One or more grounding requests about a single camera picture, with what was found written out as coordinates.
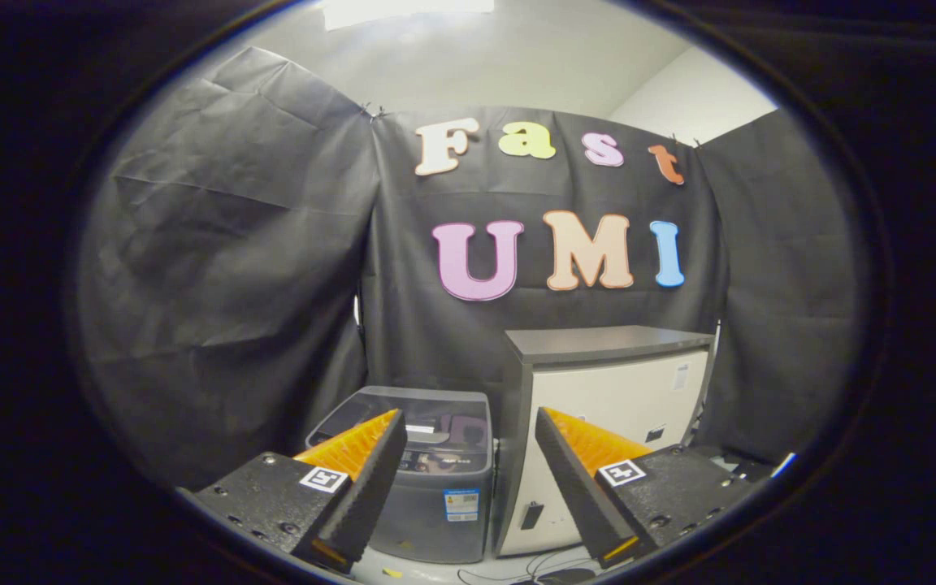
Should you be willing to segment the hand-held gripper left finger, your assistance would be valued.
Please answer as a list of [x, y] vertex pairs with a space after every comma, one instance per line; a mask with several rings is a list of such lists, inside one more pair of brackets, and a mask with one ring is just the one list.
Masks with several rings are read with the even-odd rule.
[[296, 456], [263, 452], [180, 496], [274, 556], [349, 574], [378, 526], [408, 440], [390, 409]]

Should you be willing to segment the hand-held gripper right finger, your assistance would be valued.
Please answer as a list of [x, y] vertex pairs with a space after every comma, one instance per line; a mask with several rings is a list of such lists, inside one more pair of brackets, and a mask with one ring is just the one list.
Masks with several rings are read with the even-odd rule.
[[602, 569], [683, 540], [755, 490], [682, 444], [652, 451], [548, 407], [536, 410], [535, 441], [583, 547]]

